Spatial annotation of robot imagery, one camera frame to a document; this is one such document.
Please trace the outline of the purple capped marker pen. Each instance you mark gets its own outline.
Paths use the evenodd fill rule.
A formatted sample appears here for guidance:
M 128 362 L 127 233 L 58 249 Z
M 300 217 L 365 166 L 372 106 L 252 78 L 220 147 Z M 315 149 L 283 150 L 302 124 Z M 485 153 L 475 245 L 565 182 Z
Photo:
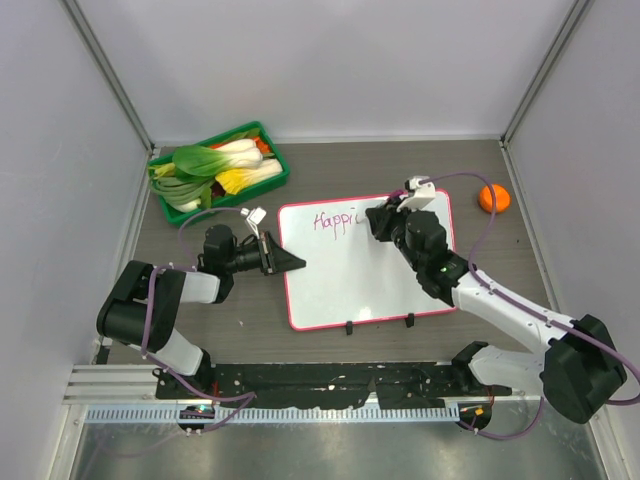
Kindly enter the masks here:
M 397 189 L 397 190 L 394 190 L 393 192 L 391 192 L 391 193 L 387 196 L 387 199 L 386 199 L 386 200 L 392 200 L 392 199 L 395 199 L 396 197 L 400 197 L 400 196 L 404 195 L 405 193 L 406 193 L 406 192 L 405 192 L 405 190 L 403 190 L 403 189 Z M 365 217 L 363 217 L 362 219 L 360 219 L 358 215 L 359 215 L 359 214 L 356 214 L 356 216 L 355 216 L 355 221 L 356 221 L 356 224 L 361 224 L 361 223 L 363 223 L 363 222 L 365 221 Z

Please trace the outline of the pink framed whiteboard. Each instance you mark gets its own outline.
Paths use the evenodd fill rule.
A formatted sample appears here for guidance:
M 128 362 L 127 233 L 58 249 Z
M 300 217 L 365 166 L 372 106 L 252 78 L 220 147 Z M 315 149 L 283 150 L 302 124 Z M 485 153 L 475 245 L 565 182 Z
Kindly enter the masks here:
M 306 262 L 284 275 L 290 326 L 345 327 L 453 312 L 420 287 L 400 251 L 370 232 L 365 210 L 387 196 L 287 204 L 278 211 L 281 246 Z

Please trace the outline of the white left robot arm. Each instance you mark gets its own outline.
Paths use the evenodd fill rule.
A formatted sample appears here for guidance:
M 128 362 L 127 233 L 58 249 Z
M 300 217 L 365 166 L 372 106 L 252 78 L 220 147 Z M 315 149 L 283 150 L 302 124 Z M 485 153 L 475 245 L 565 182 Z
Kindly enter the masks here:
M 179 388 L 200 399 L 212 389 L 211 357 L 176 329 L 179 307 L 224 302 L 240 272 L 258 270 L 271 276 L 305 266 L 305 260 L 286 251 L 267 231 L 238 241 L 230 227 L 216 225 L 205 234 L 195 269 L 130 261 L 100 309 L 96 328 L 101 336 L 176 372 Z

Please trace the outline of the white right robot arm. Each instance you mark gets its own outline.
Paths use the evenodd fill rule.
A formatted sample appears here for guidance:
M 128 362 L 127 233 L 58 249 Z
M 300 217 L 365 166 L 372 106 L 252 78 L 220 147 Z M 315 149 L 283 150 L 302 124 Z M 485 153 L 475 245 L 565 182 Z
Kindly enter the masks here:
M 546 309 L 492 280 L 449 248 L 437 215 L 411 210 L 397 199 L 365 211 L 372 236 L 402 254 L 421 289 L 431 298 L 471 313 L 508 334 L 526 352 L 482 342 L 468 346 L 451 371 L 457 391 L 508 387 L 544 398 L 557 413 L 588 422 L 627 381 L 627 367 L 604 323 L 576 320 Z

